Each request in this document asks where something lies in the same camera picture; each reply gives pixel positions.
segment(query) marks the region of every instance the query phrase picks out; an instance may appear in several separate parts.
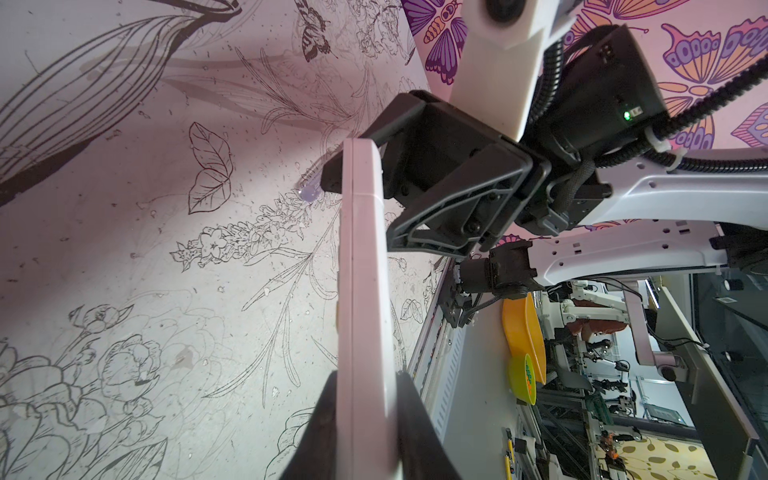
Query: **butterfly wallpaper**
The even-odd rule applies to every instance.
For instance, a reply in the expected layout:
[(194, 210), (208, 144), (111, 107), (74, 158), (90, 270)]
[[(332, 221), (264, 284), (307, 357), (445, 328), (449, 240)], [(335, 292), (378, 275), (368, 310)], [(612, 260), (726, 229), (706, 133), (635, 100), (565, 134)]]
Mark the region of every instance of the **butterfly wallpaper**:
[[(403, 0), (432, 91), (450, 98), (467, 37), (460, 2)], [(764, 0), (584, 0), (566, 47), (592, 28), (627, 24), (635, 34), (670, 114), (679, 114), (760, 60), (768, 50)], [(680, 132), (690, 149), (768, 146), (768, 84)]]

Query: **screw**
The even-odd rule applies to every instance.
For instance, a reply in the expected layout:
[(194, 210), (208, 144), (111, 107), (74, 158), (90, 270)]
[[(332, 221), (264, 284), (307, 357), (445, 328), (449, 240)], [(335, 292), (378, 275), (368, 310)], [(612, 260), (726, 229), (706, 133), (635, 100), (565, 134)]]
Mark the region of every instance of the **screw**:
[(470, 220), (464, 226), (464, 229), (468, 233), (480, 233), (480, 228), (481, 228), (480, 222), (478, 222), (477, 220)]

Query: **orange container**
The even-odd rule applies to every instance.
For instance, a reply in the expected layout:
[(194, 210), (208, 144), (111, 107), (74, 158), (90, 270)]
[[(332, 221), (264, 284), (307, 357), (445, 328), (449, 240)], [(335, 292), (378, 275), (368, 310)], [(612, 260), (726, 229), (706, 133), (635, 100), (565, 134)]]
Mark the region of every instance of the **orange container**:
[(547, 354), (531, 293), (523, 299), (504, 300), (502, 325), (512, 356), (530, 355), (536, 381), (546, 383)]

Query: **black and white butterfly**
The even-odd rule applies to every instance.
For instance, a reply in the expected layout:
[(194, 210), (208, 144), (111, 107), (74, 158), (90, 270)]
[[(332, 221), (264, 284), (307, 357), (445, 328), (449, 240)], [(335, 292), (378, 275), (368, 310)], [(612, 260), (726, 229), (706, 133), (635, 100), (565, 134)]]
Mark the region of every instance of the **black and white butterfly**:
[(331, 46), (323, 32), (326, 30), (326, 24), (320, 13), (310, 7), (306, 0), (293, 0), (299, 9), (299, 15), (304, 20), (304, 33), (301, 35), (301, 49), (304, 52), (304, 58), (307, 61), (317, 57), (317, 52), (329, 54)]

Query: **white zip tie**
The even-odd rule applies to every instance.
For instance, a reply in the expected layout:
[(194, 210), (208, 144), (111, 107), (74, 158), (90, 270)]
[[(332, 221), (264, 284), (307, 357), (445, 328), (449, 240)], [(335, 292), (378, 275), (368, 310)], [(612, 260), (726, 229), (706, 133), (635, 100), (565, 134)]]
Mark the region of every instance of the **white zip tie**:
[(654, 148), (655, 151), (659, 152), (660, 154), (664, 153), (665, 151), (672, 150), (672, 144), (669, 140), (664, 138), (663, 140), (659, 140), (656, 138), (656, 134), (654, 133), (654, 129), (651, 128), (650, 125), (645, 127), (645, 138), (648, 140), (648, 143)]
[(676, 170), (680, 166), (680, 163), (683, 161), (683, 157), (688, 154), (688, 149), (685, 147), (675, 148), (670, 153), (674, 155), (674, 162), (672, 162), (672, 165), (667, 167), (668, 173), (672, 170)]

